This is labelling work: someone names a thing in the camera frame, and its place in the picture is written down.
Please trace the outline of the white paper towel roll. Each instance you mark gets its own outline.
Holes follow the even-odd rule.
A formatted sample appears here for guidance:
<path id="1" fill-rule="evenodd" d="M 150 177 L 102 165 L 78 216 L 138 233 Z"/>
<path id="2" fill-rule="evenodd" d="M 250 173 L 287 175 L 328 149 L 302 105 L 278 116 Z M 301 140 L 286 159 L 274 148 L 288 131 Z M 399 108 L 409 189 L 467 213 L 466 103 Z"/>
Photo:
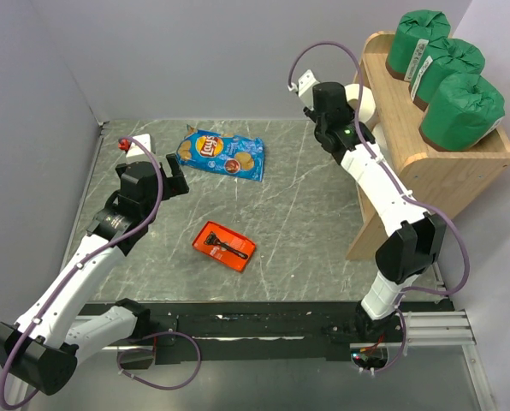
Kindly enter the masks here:
<path id="1" fill-rule="evenodd" d="M 377 106 L 370 88 L 359 84 L 345 86 L 345 94 L 348 104 L 355 110 L 359 110 L 359 121 L 369 130 L 372 130 L 379 122 Z"/>
<path id="2" fill-rule="evenodd" d="M 374 126 L 374 128 L 372 129 L 372 134 L 375 137 L 376 143 L 378 144 L 381 152 L 387 151 L 388 144 L 381 123 L 378 123 Z"/>

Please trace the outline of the green roll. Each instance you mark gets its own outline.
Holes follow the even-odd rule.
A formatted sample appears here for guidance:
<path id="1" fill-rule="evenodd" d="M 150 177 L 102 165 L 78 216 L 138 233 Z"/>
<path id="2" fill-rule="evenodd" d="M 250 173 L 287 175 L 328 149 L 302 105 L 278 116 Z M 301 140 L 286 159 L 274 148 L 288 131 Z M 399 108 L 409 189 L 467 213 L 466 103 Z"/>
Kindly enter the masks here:
<path id="1" fill-rule="evenodd" d="M 505 116 L 505 99 L 480 74 L 445 78 L 418 128 L 426 144 L 441 152 L 463 152 L 496 129 Z"/>
<path id="2" fill-rule="evenodd" d="M 410 81 L 427 44 L 446 38 L 450 30 L 448 19 L 441 11 L 421 9 L 405 13 L 396 28 L 386 69 L 396 80 Z"/>
<path id="3" fill-rule="evenodd" d="M 483 53 L 462 39 L 431 40 L 414 69 L 409 92 L 412 102 L 425 110 L 442 81 L 451 74 L 481 74 Z"/>

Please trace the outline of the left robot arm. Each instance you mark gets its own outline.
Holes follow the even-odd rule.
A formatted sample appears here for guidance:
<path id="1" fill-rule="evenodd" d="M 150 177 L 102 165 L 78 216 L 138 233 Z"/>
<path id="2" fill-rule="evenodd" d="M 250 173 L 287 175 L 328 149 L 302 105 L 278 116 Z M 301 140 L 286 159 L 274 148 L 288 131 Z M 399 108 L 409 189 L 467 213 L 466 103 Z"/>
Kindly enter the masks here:
<path id="1" fill-rule="evenodd" d="M 122 299 L 75 329 L 72 324 L 95 288 L 147 234 L 161 201 L 187 194 L 189 187 L 174 154 L 171 168 L 155 168 L 149 159 L 120 164 L 120 187 L 93 218 L 74 257 L 39 300 L 12 325 L 0 322 L 0 365 L 35 390 L 51 396 L 77 366 L 119 340 L 143 343 L 155 329 L 150 311 Z"/>

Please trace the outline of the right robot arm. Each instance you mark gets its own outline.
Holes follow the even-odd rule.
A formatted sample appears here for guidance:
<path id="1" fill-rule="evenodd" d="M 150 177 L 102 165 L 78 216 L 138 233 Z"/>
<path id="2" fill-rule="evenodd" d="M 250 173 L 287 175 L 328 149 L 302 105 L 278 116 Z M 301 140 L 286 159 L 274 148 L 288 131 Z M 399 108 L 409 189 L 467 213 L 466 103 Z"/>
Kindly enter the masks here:
<path id="1" fill-rule="evenodd" d="M 412 286 L 435 261 L 446 224 L 441 217 L 411 203 L 406 188 L 392 174 L 371 130 L 356 122 L 346 88 L 315 82 L 298 95 L 315 124 L 321 147 L 357 182 L 380 217 L 387 235 L 375 253 L 377 275 L 357 304 L 353 325 L 368 342 L 384 333 L 402 290 Z"/>

